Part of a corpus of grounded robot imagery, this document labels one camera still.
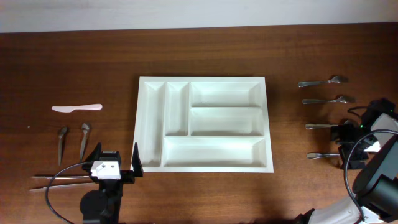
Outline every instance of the wooden table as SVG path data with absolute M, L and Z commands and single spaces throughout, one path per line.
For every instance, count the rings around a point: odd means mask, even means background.
M 107 30 L 0 35 L 0 222 L 62 223 L 32 187 L 78 162 L 82 123 L 92 132 L 86 156 L 102 142 L 131 158 L 140 76 L 266 78 L 274 174 L 145 173 L 125 185 L 126 223 L 276 223 L 347 196 L 329 132 L 305 123 L 355 119 L 346 110 L 387 97 L 398 103 L 398 24 Z M 298 88 L 305 80 L 347 84 Z M 303 105 L 304 98 L 349 95 L 355 104 Z M 63 114 L 53 105 L 102 103 L 101 111 Z M 70 128 L 62 167 L 57 131 Z M 75 169 L 69 174 L 84 174 Z M 351 182 L 356 172 L 350 172 Z M 79 203 L 96 185 L 50 192 L 55 209 L 81 223 Z

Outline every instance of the black cable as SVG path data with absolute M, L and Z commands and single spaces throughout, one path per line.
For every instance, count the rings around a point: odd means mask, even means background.
M 65 168 L 65 169 L 63 169 L 63 170 L 61 170 L 58 174 L 55 174 L 55 175 L 51 178 L 49 184 L 47 185 L 47 187 L 46 187 L 46 189 L 45 189 L 45 202 L 47 203 L 47 206 L 49 207 L 49 209 L 51 210 L 52 213 L 54 213 L 58 218 L 60 218 L 61 220 L 63 220 L 65 223 L 68 223 L 68 224 L 73 224 L 73 222 L 71 222 L 71 221 L 67 220 L 66 218 L 64 218 L 63 216 L 61 216 L 61 215 L 60 215 L 57 211 L 55 211 L 54 208 L 51 206 L 51 203 L 50 203 L 50 201 L 49 201 L 49 190 L 50 190 L 50 186 L 51 186 L 52 182 L 55 180 L 55 178 L 57 178 L 57 176 L 60 175 L 62 172 L 66 171 L 66 170 L 68 170 L 68 169 L 71 169 L 71 168 L 73 168 L 73 167 L 80 166 L 80 165 L 84 165 L 84 164 L 92 164 L 92 162 L 81 162 L 81 163 L 74 164 L 74 165 L 72 165 L 72 166 L 69 166 L 69 167 L 67 167 L 67 168 Z
M 360 139 L 358 141 L 356 141 L 355 145 L 351 148 L 346 160 L 344 161 L 344 184 L 346 186 L 347 192 L 349 197 L 351 198 L 351 200 L 354 202 L 354 204 L 356 205 L 356 207 L 359 210 L 360 216 L 358 221 L 356 221 L 355 224 L 360 223 L 361 221 L 364 221 L 364 213 L 362 211 L 361 206 L 359 205 L 358 201 L 355 199 L 354 193 L 351 190 L 351 188 L 349 187 L 349 183 L 348 183 L 348 177 L 347 177 L 347 170 L 348 170 L 348 162 L 349 159 L 351 158 L 351 156 L 354 153 L 355 148 L 358 146 L 358 144 L 363 141 L 363 139 L 367 138 L 368 136 L 372 135 L 372 134 L 376 134 L 376 133 L 389 133 L 389 134 L 396 134 L 398 135 L 398 131 L 393 131 L 393 130 L 386 130 L 386 129 L 380 129 L 380 130 L 374 130 L 371 131 L 369 133 L 364 134 L 362 137 L 360 137 Z
M 352 112 L 352 111 L 353 110 L 358 110 L 358 109 L 368 109 L 368 108 L 369 108 L 368 106 L 355 106 L 353 108 L 348 109 L 347 112 L 349 112 L 350 114 L 353 114 L 353 115 L 355 115 L 355 116 L 357 116 L 357 117 L 359 117 L 361 119 L 361 115 L 359 115 L 359 114 L 357 114 L 355 112 Z

